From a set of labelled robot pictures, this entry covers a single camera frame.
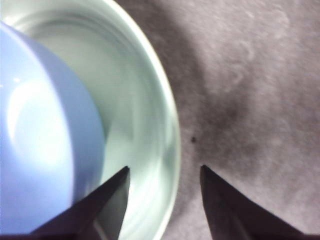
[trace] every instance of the blue bowl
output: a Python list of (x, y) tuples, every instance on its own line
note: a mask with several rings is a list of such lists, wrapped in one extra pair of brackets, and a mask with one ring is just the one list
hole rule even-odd
[(27, 233), (99, 185), (104, 132), (77, 76), (1, 23), (1, 233)]

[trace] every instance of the gray carpet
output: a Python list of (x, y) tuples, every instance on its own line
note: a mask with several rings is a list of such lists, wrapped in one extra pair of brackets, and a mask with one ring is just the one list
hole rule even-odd
[(209, 240), (207, 164), (306, 233), (320, 233), (320, 1), (118, 0), (168, 75), (182, 138), (164, 240)]

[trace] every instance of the white bowl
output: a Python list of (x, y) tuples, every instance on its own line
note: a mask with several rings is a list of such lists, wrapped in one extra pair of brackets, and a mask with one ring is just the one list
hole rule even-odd
[(143, 32), (113, 0), (3, 0), (1, 20), (59, 56), (94, 99), (106, 136), (101, 183), (130, 167), (119, 239), (159, 240), (178, 189), (180, 132), (169, 82)]
[(1, 234), (27, 233), (99, 185), (104, 134), (84, 85), (1, 23)]

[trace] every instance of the bowl rim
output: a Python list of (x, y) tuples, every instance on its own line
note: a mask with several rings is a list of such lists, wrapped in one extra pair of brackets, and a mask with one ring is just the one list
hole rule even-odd
[(151, 43), (146, 37), (146, 35), (143, 33), (143, 31), (138, 26), (138, 24), (133, 20), (133, 18), (118, 3), (116, 3), (114, 0), (102, 0), (102, 1), (105, 4), (107, 4), (122, 19), (122, 21), (131, 29), (133, 35), (141, 44), (141, 47), (144, 50), (145, 54), (147, 55), (147, 58), (150, 60), (151, 65), (155, 71), (155, 74), (161, 84), (161, 88), (163, 90), (166, 103), (168, 104), (168, 107), (173, 116), (175, 136), (176, 136), (175, 147), (177, 149), (177, 156), (176, 156), (177, 170), (174, 176), (174, 183), (171, 191), (171, 199), (169, 201), (169, 205), (165, 211), (164, 217), (158, 227), (158, 230), (156, 231), (153, 237), (154, 240), (160, 240), (169, 223), (172, 211), (174, 209), (175, 200), (176, 200), (178, 187), (179, 187), (179, 179), (180, 179), (180, 171), (181, 171), (181, 136), (180, 136), (178, 111), (175, 104), (174, 95), (170, 87), (170, 83), (165, 73), (165, 70), (154, 48), (152, 47)]

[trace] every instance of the bowl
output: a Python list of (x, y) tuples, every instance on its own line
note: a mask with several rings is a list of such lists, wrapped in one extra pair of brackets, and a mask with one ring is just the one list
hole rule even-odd
[(28, 233), (101, 179), (96, 106), (53, 53), (1, 22), (1, 234)]
[(1, 20), (59, 56), (90, 92), (106, 137), (100, 183), (130, 168), (119, 239), (159, 240), (178, 190), (180, 130), (165, 71), (141, 29), (112, 0), (2, 0)]

